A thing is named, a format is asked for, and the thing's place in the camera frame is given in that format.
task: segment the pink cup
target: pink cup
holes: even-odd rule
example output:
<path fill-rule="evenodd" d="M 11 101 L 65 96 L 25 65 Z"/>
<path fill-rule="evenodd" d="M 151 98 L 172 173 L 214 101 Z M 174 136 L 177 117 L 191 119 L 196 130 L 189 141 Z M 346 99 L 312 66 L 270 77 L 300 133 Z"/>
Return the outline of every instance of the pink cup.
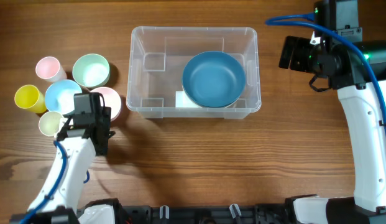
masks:
<path fill-rule="evenodd" d="M 91 93 L 103 94 L 106 106 L 111 107 L 111 121 L 114 121 L 121 113 L 121 97 L 117 91 L 108 87 L 99 87 L 91 91 Z M 100 98 L 100 104 L 103 106 L 103 101 Z"/>
<path fill-rule="evenodd" d="M 41 59 L 35 67 L 35 72 L 39 78 L 48 82 L 67 79 L 66 72 L 55 57 L 44 57 Z"/>

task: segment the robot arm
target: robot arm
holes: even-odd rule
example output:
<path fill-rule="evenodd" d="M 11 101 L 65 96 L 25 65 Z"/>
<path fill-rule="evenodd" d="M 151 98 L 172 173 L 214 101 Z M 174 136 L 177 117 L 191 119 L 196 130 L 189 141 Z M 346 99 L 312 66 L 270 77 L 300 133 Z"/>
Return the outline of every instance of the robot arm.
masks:
<path fill-rule="evenodd" d="M 315 24 L 345 37 L 364 54 L 386 98 L 386 41 L 362 42 L 357 1 L 316 2 L 314 12 Z M 315 91 L 338 91 L 356 167 L 354 197 L 293 198 L 292 219 L 321 224 L 386 223 L 386 124 L 382 123 L 379 99 L 362 61 L 331 35 L 316 30 L 311 39 L 287 37 L 279 67 L 313 73 L 309 84 Z M 316 78 L 327 78 L 328 88 L 314 87 Z"/>
<path fill-rule="evenodd" d="M 51 212 L 59 206 L 72 208 L 73 211 L 76 212 L 78 200 L 80 199 L 83 188 L 83 181 L 86 178 L 86 171 L 96 156 L 96 151 L 90 138 L 83 139 L 81 136 L 66 138 L 60 142 L 60 144 L 66 150 L 67 154 L 65 174 L 52 199 L 41 209 L 41 212 Z M 32 210 L 38 206 L 55 184 L 56 178 L 62 168 L 62 157 L 62 153 L 57 149 L 55 160 L 44 186 L 37 198 L 30 204 L 28 210 Z"/>
<path fill-rule="evenodd" d="M 101 97 L 100 93 L 74 96 L 74 114 L 63 125 L 60 124 L 62 128 L 55 143 L 58 147 L 56 157 L 47 180 L 30 204 L 29 212 L 13 218 L 11 223 L 21 220 L 22 223 L 79 223 L 76 209 L 86 171 L 95 156 L 107 154 L 108 139 L 115 134 L 109 130 L 111 108 L 100 105 Z M 101 213 L 106 223 L 114 223 L 112 205 L 103 205 L 98 209 L 101 212 L 95 212 L 97 220 L 100 220 L 98 214 Z M 90 221 L 89 215 L 82 219 L 82 223 L 92 223 Z"/>
<path fill-rule="evenodd" d="M 386 96 L 386 80 L 379 85 Z M 356 169 L 354 198 L 298 198 L 293 202 L 296 219 L 301 223 L 342 223 L 341 217 L 348 213 L 350 217 L 343 220 L 345 223 L 364 223 L 365 216 L 386 223 L 386 140 L 379 124 L 382 115 L 374 87 L 371 83 L 363 90 L 344 87 L 338 90 L 338 97 L 352 142 Z"/>

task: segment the plastic cup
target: plastic cup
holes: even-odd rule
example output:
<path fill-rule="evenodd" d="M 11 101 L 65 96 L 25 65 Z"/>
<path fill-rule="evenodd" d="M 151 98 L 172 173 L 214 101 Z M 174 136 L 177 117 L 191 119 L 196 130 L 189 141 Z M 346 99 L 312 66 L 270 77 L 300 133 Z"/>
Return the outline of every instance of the plastic cup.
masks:
<path fill-rule="evenodd" d="M 59 124 L 63 115 L 56 111 L 46 112 L 39 119 L 39 131 L 46 136 L 54 136 L 59 130 Z"/>
<path fill-rule="evenodd" d="M 81 87 L 72 80 L 61 80 L 50 85 L 45 94 L 49 111 L 71 114 L 74 111 L 74 94 L 82 93 Z"/>
<path fill-rule="evenodd" d="M 110 64 L 101 55 L 84 55 L 74 64 L 73 78 L 78 84 L 87 88 L 103 86 L 110 78 Z"/>
<path fill-rule="evenodd" d="M 45 97 L 34 85 L 20 87 L 14 95 L 14 102 L 18 107 L 34 113 L 46 111 Z"/>
<path fill-rule="evenodd" d="M 101 93 L 106 106 L 111 108 L 111 121 L 114 121 L 121 113 L 121 97 L 117 91 L 108 87 L 99 87 L 91 91 L 91 93 Z M 103 100 L 100 98 L 100 105 L 103 106 Z"/>
<path fill-rule="evenodd" d="M 35 72 L 39 78 L 48 82 L 67 79 L 66 72 L 55 57 L 44 57 L 39 60 Z"/>

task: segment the yellow cup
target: yellow cup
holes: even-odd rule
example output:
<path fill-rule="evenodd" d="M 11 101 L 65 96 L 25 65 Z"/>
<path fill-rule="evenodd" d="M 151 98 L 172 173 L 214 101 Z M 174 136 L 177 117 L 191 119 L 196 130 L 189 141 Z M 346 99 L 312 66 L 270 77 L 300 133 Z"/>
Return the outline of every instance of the yellow cup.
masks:
<path fill-rule="evenodd" d="M 34 85 L 20 87 L 14 95 L 14 102 L 18 107 L 34 113 L 46 111 L 44 95 Z"/>

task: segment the light blue cup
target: light blue cup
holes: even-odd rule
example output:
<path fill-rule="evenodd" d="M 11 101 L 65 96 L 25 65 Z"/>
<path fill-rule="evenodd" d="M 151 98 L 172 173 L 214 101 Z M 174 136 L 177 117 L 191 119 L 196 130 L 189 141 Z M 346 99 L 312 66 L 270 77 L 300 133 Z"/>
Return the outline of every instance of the light blue cup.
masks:
<path fill-rule="evenodd" d="M 63 115 L 74 112 L 74 94 L 82 93 L 81 87 L 72 80 L 61 80 L 50 85 L 45 93 L 45 105 L 49 111 Z"/>

